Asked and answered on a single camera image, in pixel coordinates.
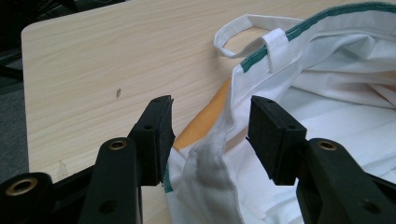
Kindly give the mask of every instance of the green stripe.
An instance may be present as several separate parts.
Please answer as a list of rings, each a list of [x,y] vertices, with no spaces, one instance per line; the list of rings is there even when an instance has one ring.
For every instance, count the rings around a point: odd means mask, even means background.
[[[171,181],[169,180],[168,164],[166,164],[165,176],[163,177],[163,185],[164,185],[165,193],[169,193],[173,191]]]
[[[304,31],[311,28],[311,26],[318,23],[318,21],[321,21],[327,17],[339,16],[354,12],[370,11],[370,10],[391,12],[396,14],[396,5],[393,5],[391,3],[382,3],[382,2],[368,2],[368,3],[349,4],[340,7],[331,7],[329,9],[319,12],[317,15],[305,21],[300,22],[293,28],[289,29],[286,32],[286,36],[288,37],[288,40],[291,41],[295,37],[302,34]],[[256,52],[247,56],[246,59],[241,62],[241,66],[244,72],[246,73],[251,66],[261,61],[266,55],[267,55],[267,47],[262,46]]]

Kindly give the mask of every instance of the black plastic part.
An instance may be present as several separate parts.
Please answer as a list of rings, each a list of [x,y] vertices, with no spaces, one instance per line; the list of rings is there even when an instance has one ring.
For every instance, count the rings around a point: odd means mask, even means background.
[[[175,141],[172,103],[169,95],[152,100],[128,134],[138,149],[142,186],[157,186],[163,182],[170,149]]]
[[[136,147],[129,138],[102,144],[78,223],[141,223]]]
[[[247,140],[276,185],[293,185],[306,128],[276,102],[252,96]]]
[[[311,139],[304,161],[318,190],[315,195],[312,182],[300,179],[297,197],[305,223],[395,223],[393,204],[343,146]]]
[[[383,194],[385,194],[385,196],[387,196],[387,198],[393,203],[393,206],[396,209],[396,185],[375,175],[368,176],[371,177],[376,186],[382,191]]]
[[[15,68],[0,66],[0,77],[10,77],[18,81],[23,81],[23,72]]]
[[[85,195],[90,185],[94,166],[82,170],[53,185],[56,203],[48,223],[77,223]]]
[[[0,186],[0,223],[45,223],[54,203],[49,175],[17,175]]]

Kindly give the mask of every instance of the white fabric bag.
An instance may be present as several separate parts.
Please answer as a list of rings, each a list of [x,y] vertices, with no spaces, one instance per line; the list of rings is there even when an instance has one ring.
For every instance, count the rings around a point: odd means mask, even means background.
[[[220,52],[248,56],[210,132],[172,148],[165,190],[173,223],[303,222],[295,187],[275,186],[245,139],[252,95],[279,102],[307,139],[339,142],[365,172],[396,183],[396,6],[333,7],[295,23],[246,15],[218,31]],[[222,47],[251,26],[273,31],[238,54]]]

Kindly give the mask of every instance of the light wood surface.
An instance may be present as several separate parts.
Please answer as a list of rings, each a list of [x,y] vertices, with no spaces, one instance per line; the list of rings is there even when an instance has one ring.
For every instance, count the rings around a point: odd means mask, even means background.
[[[32,24],[22,32],[31,172],[59,181],[126,136],[149,100],[171,94],[178,135],[241,60],[220,58],[216,31],[244,14],[307,18],[358,1],[131,1]],[[261,35],[252,29],[228,47]],[[161,186],[144,188],[145,223],[169,223]]]

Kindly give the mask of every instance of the screw hole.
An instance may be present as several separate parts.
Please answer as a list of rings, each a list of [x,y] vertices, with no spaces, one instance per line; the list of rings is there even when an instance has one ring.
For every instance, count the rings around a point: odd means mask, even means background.
[[[123,149],[126,147],[126,142],[124,141],[115,141],[108,146],[111,150],[118,150],[118,149]]]
[[[99,212],[102,214],[109,214],[116,210],[119,204],[115,200],[108,200],[99,206]]]
[[[322,149],[326,150],[336,150],[337,146],[333,143],[330,142],[325,142],[325,141],[320,141],[318,142],[318,146],[321,147]]]
[[[366,211],[370,212],[370,213],[374,213],[374,214],[378,214],[381,212],[381,210],[379,209],[379,207],[375,204],[372,203],[370,200],[368,199],[364,199],[363,201],[361,201],[359,203],[359,205]]]
[[[37,179],[34,177],[24,178],[13,183],[6,190],[6,195],[8,196],[18,196],[29,192],[37,185]]]
[[[146,125],[144,128],[145,128],[146,130],[151,130],[151,129],[152,129],[152,126],[151,126],[151,125]]]

